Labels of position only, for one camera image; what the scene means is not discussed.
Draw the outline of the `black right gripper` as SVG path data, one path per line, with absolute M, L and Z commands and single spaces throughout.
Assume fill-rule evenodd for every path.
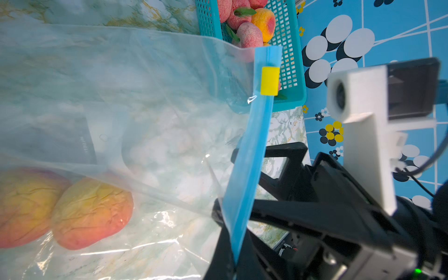
M 323 256 L 346 266 L 341 280 L 410 280 L 420 266 L 418 242 L 333 156 L 318 154 L 310 180 L 307 151 L 303 142 L 266 147 L 275 166 L 262 168 L 259 186 L 279 201 L 255 200 L 250 220 L 321 239 Z

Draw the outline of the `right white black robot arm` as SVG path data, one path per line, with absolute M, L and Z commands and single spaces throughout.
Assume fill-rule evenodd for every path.
M 250 219 L 291 235 L 285 253 L 247 231 L 240 257 L 223 227 L 207 280 L 445 280 L 448 277 L 448 196 L 444 185 L 433 210 L 395 197 L 388 214 L 331 156 L 302 164 L 307 147 L 295 142 L 267 147 L 262 156 L 285 158 L 279 178 L 262 174 L 273 200 L 257 199 Z

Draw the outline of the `clear zip-top bag blue zipper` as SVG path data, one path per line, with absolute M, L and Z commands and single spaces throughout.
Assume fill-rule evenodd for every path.
M 80 250 L 61 247 L 50 220 L 41 238 L 1 248 L 1 278 L 203 280 L 221 232 L 215 201 L 238 259 L 281 61 L 278 45 L 2 23 L 1 172 L 49 170 L 70 187 L 88 177 L 131 192 L 134 209 Z

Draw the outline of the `red yellow peach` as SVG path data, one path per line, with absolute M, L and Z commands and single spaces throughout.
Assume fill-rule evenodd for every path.
M 125 228 L 133 209 L 131 192 L 86 177 L 69 187 L 56 203 L 52 234 L 65 249 L 84 249 Z

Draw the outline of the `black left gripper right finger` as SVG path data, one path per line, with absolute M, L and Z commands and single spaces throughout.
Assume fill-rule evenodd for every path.
M 279 257 L 249 229 L 236 265 L 236 280 L 279 280 L 273 261 Z

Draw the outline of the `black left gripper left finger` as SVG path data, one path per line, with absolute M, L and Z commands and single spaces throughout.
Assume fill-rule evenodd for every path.
M 224 222 L 219 201 L 214 202 L 211 217 L 220 226 L 220 234 L 210 266 L 203 280 L 233 280 L 235 276 L 235 262 L 230 235 Z

